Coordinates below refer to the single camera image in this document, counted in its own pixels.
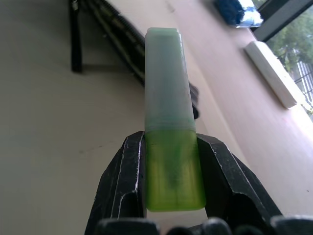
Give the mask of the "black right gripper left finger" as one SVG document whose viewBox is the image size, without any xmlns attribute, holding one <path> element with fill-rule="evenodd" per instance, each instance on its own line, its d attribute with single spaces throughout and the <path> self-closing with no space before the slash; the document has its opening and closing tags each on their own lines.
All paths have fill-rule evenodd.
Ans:
<svg viewBox="0 0 313 235">
<path fill-rule="evenodd" d="M 110 218 L 145 218 L 144 132 L 129 135 L 103 172 L 84 235 L 94 235 L 98 222 Z"/>
</svg>

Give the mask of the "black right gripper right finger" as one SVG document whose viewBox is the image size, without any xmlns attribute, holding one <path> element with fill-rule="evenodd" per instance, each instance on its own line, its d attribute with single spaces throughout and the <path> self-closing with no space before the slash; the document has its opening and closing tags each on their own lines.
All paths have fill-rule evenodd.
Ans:
<svg viewBox="0 0 313 235">
<path fill-rule="evenodd" d="M 197 141 L 208 217 L 230 227 L 267 227 L 282 214 L 257 176 L 222 141 L 203 134 Z"/>
</svg>

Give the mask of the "green highlighter with translucent cap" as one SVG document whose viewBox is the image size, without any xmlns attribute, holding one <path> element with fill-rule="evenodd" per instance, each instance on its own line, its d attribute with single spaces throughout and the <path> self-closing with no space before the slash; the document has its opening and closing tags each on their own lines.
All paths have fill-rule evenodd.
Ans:
<svg viewBox="0 0 313 235">
<path fill-rule="evenodd" d="M 145 35 L 146 205 L 152 212 L 206 204 L 183 50 L 175 28 Z"/>
</svg>

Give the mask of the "white rectangular block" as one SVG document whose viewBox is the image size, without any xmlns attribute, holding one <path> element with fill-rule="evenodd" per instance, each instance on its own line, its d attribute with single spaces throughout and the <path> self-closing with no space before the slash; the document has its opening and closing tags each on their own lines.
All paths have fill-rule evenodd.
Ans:
<svg viewBox="0 0 313 235">
<path fill-rule="evenodd" d="M 290 109 L 305 100 L 298 86 L 266 43 L 250 42 L 245 47 L 245 52 L 285 108 Z"/>
</svg>

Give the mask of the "white window grille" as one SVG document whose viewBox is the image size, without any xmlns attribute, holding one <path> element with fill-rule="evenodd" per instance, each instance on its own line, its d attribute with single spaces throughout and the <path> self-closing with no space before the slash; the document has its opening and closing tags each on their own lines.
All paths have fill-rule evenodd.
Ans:
<svg viewBox="0 0 313 235">
<path fill-rule="evenodd" d="M 308 103 L 313 105 L 313 64 L 299 61 L 294 70 L 294 82 Z"/>
</svg>

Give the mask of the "black metal table leg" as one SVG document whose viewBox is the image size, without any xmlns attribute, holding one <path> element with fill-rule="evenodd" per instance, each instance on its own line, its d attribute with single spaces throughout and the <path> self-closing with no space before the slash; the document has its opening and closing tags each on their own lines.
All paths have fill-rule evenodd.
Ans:
<svg viewBox="0 0 313 235">
<path fill-rule="evenodd" d="M 68 0 L 71 70 L 82 72 L 82 47 L 79 27 L 80 0 Z"/>
</svg>

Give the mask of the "blue and white cloth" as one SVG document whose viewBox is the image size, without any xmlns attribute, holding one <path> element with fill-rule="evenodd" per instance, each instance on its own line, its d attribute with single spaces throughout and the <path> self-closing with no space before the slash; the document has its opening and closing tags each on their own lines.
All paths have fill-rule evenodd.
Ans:
<svg viewBox="0 0 313 235">
<path fill-rule="evenodd" d="M 214 0 L 214 4 L 229 26 L 253 28 L 264 21 L 252 0 Z"/>
</svg>

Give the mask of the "black ribbed table rail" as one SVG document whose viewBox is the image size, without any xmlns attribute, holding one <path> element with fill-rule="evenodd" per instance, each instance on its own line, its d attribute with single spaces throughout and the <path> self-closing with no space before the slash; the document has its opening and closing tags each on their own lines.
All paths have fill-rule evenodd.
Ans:
<svg viewBox="0 0 313 235">
<path fill-rule="evenodd" d="M 145 83 L 144 36 L 107 0 L 82 0 L 116 53 L 141 85 Z"/>
</svg>

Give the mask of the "dark window frame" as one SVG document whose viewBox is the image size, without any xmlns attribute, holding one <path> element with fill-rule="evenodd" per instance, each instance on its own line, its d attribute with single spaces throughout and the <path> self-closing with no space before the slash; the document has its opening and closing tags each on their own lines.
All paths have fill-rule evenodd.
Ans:
<svg viewBox="0 0 313 235">
<path fill-rule="evenodd" d="M 260 6 L 263 24 L 252 30 L 258 41 L 266 42 L 313 5 L 313 0 L 267 0 Z"/>
</svg>

